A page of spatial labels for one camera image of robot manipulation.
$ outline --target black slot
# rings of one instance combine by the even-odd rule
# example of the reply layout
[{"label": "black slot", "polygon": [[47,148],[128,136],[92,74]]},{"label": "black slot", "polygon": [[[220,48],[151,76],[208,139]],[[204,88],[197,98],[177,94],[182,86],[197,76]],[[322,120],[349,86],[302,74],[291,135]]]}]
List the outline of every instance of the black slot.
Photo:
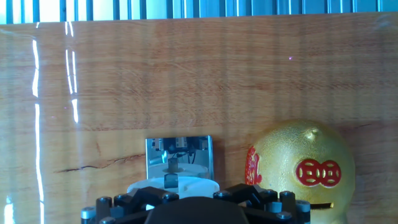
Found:
[{"label": "black slot", "polygon": [[312,210],[327,209],[327,208],[333,208],[333,204],[332,203],[311,204]]}]

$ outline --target red chinese character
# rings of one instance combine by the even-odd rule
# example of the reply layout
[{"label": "red chinese character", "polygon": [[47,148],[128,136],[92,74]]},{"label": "red chinese character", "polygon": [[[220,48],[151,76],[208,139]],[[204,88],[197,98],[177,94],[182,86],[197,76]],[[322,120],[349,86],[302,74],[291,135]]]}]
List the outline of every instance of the red chinese character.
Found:
[{"label": "red chinese character", "polygon": [[258,174],[258,165],[259,165],[260,157],[256,153],[256,149],[252,146],[249,149],[248,156],[246,158],[246,184],[259,184],[262,180],[260,174]]}]

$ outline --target red circular symbol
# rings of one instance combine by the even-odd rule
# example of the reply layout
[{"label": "red circular symbol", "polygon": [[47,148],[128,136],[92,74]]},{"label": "red circular symbol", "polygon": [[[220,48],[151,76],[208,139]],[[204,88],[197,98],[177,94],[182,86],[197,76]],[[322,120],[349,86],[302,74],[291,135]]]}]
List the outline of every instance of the red circular symbol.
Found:
[{"label": "red circular symbol", "polygon": [[325,161],[320,164],[315,159],[306,159],[296,168],[298,180],[308,187],[322,184],[325,187],[334,187],[341,180],[341,169],[335,161]]}]

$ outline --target wood grain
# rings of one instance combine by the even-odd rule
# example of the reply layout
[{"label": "wood grain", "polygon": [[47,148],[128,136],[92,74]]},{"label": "wood grain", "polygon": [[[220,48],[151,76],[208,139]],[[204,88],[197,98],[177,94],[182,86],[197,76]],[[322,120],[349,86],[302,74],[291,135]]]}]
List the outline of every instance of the wood grain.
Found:
[{"label": "wood grain", "polygon": [[311,118],[353,149],[350,223],[397,223],[398,14],[380,16],[0,26],[0,207],[16,223],[79,222],[145,178],[154,137],[212,135],[216,180],[238,184],[256,133]]}]

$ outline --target gold ball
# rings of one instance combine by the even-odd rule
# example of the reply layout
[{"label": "gold ball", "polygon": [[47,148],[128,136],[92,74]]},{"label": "gold ball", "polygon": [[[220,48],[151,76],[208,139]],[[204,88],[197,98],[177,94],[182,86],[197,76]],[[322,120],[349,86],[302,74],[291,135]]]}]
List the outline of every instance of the gold ball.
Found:
[{"label": "gold ball", "polygon": [[246,183],[288,190],[312,204],[311,222],[345,223],[355,189],[355,164],[345,140],[305,119],[265,130],[246,159]]}]

